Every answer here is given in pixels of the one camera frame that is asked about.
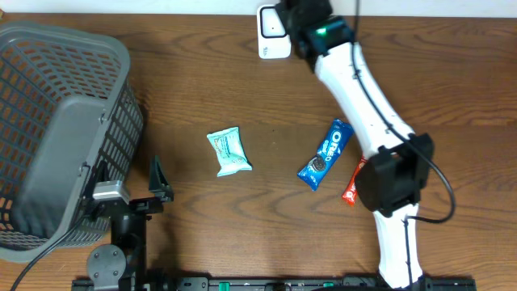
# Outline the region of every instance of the blue snack wrapper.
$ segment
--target blue snack wrapper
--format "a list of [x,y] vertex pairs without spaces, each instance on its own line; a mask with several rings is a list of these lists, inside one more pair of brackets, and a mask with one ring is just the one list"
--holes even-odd
[[317,149],[316,156],[298,172],[298,177],[306,182],[313,191],[316,191],[320,182],[339,158],[353,134],[354,129],[351,125],[335,119],[329,132],[326,134],[325,140]]

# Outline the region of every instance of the wood grain surface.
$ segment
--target wood grain surface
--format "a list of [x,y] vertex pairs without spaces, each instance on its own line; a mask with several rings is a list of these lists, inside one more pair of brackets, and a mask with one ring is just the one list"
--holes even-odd
[[[344,116],[307,65],[263,61],[247,16],[7,15],[114,36],[131,55],[130,81],[147,118],[128,177],[148,196],[159,154],[175,202],[149,222],[148,260],[174,274],[343,276],[375,272],[372,214],[341,201],[359,160],[352,140],[317,192],[296,177],[331,121]],[[360,39],[372,74],[456,189],[456,216],[418,223],[419,260],[432,276],[472,276],[479,290],[517,289],[517,21],[364,18]],[[216,178],[207,133],[239,126],[251,172]],[[431,177],[422,215],[448,210]],[[93,247],[58,250],[20,290],[68,290],[86,275]],[[0,289],[22,264],[0,263]]]

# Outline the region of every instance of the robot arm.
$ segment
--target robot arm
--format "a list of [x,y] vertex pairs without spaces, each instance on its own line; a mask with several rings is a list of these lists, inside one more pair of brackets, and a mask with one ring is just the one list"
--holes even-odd
[[[393,129],[428,158],[433,152],[432,141],[427,135],[416,137],[389,105],[366,66],[360,45],[353,43],[354,32],[343,18],[330,16],[328,0],[283,0],[276,11],[297,54],[308,61],[332,92],[357,134],[368,162],[355,184],[359,198],[376,220],[379,271],[391,288],[406,287],[418,281],[422,269],[418,264],[415,223],[408,221],[408,252],[404,220],[418,212],[419,191],[425,187],[429,167],[388,129],[372,103]],[[360,86],[358,75],[371,100]]]
[[[356,78],[351,64],[351,49],[355,49],[356,65],[368,92],[393,127],[406,138],[410,138],[413,130],[397,115],[389,105],[382,91],[377,86],[363,59],[358,44],[341,44],[331,48],[328,55],[319,56],[315,65],[315,74],[332,92],[345,112],[348,121],[355,130],[363,155],[371,158],[379,153],[379,148],[391,149],[402,142],[395,137],[380,119],[367,100]],[[380,274],[392,288],[406,287],[410,284],[405,242],[405,229],[402,221],[406,216],[414,216],[418,212],[418,204],[406,205],[385,217],[379,211],[373,213],[376,221],[380,245]],[[409,245],[412,282],[422,275],[418,265],[415,221],[409,221]]]

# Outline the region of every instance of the gray basket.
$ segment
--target gray basket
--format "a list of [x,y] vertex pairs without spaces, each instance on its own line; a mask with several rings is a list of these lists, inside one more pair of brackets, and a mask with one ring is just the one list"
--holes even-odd
[[[143,122],[118,40],[8,23],[0,57],[0,259],[25,262],[71,227],[92,166],[125,179]],[[108,227],[85,221],[60,247]]]

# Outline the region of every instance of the white plug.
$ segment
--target white plug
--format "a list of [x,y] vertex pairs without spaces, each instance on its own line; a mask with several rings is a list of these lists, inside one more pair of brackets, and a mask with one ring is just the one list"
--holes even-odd
[[276,13],[275,6],[257,9],[258,55],[263,59],[285,58],[291,55],[291,41]]

